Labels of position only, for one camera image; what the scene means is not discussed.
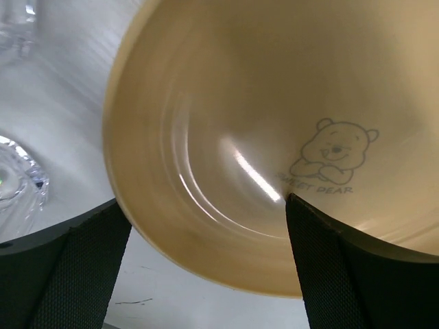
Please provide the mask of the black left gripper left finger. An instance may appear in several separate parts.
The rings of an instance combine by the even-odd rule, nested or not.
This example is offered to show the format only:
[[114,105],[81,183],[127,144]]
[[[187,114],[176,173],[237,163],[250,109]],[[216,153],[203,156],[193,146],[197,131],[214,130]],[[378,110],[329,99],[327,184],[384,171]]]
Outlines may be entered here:
[[2,328],[101,328],[131,224],[112,199],[1,244]]

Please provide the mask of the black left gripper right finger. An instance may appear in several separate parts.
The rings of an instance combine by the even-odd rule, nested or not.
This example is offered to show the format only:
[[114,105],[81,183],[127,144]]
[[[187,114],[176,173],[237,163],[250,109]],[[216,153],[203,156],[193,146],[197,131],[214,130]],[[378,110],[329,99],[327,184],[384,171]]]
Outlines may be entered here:
[[438,257],[348,226],[295,194],[287,228],[310,328],[437,328]]

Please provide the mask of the yellow bear plate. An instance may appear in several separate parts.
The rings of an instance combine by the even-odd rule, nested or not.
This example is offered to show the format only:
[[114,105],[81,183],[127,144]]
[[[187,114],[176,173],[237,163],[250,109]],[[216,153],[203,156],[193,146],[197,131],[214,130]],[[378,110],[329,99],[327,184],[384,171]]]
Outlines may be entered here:
[[146,1],[113,65],[106,170],[180,267],[300,297],[285,200],[438,253],[437,1]]

